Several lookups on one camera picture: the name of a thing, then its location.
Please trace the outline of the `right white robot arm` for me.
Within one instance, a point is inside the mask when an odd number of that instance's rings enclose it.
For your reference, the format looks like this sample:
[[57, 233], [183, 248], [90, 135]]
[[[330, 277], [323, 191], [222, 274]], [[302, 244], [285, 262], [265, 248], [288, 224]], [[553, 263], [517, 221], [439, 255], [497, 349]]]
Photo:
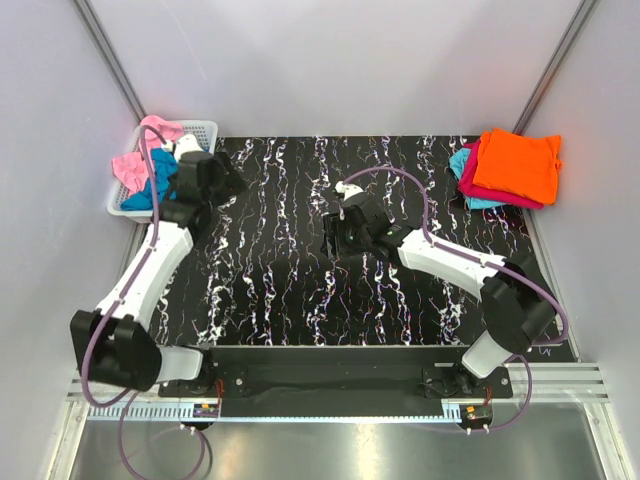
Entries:
[[335, 190], [340, 205], [323, 217], [323, 253], [339, 258], [367, 253], [396, 268], [438, 277], [480, 300], [485, 331], [453, 374], [463, 395], [480, 394], [497, 367], [526, 353], [555, 321], [556, 299], [532, 257], [505, 258], [426, 237], [420, 228], [392, 222], [361, 188], [340, 182]]

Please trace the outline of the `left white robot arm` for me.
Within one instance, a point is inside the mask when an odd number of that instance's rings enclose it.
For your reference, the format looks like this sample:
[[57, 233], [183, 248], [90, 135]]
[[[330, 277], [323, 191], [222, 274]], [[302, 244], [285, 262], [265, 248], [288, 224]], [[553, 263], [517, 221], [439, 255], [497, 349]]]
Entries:
[[182, 154], [140, 250], [106, 298], [77, 311], [70, 332], [84, 384], [91, 381], [144, 392], [180, 380], [196, 396], [215, 386], [203, 352], [162, 346], [149, 332], [156, 303], [182, 261], [205, 233], [215, 207], [242, 193], [244, 180], [224, 152]]

